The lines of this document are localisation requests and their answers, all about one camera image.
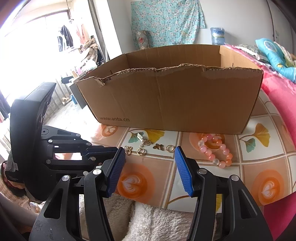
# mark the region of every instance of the pillow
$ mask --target pillow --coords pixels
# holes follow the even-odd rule
[[[278,47],[278,45],[266,38],[257,39],[256,44],[258,48],[267,55],[270,64],[275,68],[275,70],[295,83],[296,68],[287,67],[283,51]]]
[[[248,44],[240,44],[238,46],[235,46],[238,49],[241,49],[242,51],[246,52],[253,58],[257,59],[258,61],[265,63],[265,64],[270,64],[267,56],[265,53],[263,53],[260,49],[258,49],[255,46],[248,45]]]

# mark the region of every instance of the white bead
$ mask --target white bead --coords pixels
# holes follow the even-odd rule
[[[203,146],[205,143],[204,143],[204,141],[199,141],[197,144],[198,144],[199,147],[201,147],[201,146]]]
[[[219,159],[217,159],[217,158],[215,158],[213,161],[212,161],[212,163],[213,163],[213,165],[214,166],[218,166],[219,165]]]

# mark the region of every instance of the blue pillow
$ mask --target blue pillow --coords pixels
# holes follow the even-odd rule
[[[267,55],[270,64],[276,71],[291,80],[293,83],[296,82],[296,68],[287,68],[285,56],[277,44],[266,38],[257,39],[256,44],[258,48]]]

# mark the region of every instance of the pink bead bracelet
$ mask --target pink bead bracelet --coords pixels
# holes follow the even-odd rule
[[[222,150],[223,154],[226,156],[225,161],[219,161],[219,159],[216,158],[216,156],[212,153],[212,151],[205,146],[205,143],[208,140],[212,140],[214,143],[216,143],[217,146],[219,146],[220,150]],[[211,161],[214,166],[225,168],[225,166],[231,165],[232,163],[231,159],[233,155],[229,152],[229,149],[226,148],[226,145],[223,144],[222,141],[217,136],[206,134],[206,136],[203,136],[202,139],[197,144],[200,147],[200,151],[207,155],[207,157],[209,158],[209,161]]]

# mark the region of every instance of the yellow ginkgo leaf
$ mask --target yellow ginkgo leaf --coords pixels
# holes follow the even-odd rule
[[[153,143],[157,142],[162,136],[164,136],[164,131],[144,129],[147,132],[148,138]]]
[[[258,123],[255,128],[255,133],[253,134],[263,146],[268,147],[270,134],[268,133],[268,129],[265,128],[264,125]]]

